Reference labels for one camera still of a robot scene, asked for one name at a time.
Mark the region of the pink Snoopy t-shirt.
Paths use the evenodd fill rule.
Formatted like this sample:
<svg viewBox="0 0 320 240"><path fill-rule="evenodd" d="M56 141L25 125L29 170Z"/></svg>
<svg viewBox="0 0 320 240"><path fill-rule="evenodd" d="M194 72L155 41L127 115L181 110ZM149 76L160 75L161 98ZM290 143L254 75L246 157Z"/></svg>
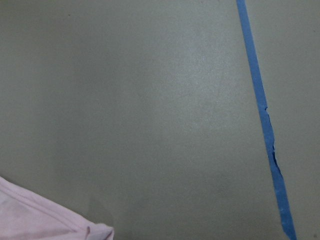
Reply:
<svg viewBox="0 0 320 240"><path fill-rule="evenodd" d="M112 240L114 228L0 179L2 240Z"/></svg>

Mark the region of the long blue tape strip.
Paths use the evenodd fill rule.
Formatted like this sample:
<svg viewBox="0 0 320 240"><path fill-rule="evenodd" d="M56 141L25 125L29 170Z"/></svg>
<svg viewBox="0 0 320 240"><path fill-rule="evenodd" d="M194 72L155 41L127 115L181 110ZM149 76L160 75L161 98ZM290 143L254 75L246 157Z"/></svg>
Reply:
<svg viewBox="0 0 320 240"><path fill-rule="evenodd" d="M268 102L264 90L246 2L244 0L237 0L236 5L255 94L256 105L259 113L264 144L268 157L269 168L272 176L281 227L289 240L296 240L297 234L291 214L285 180L276 158L275 136L270 115L268 113Z"/></svg>

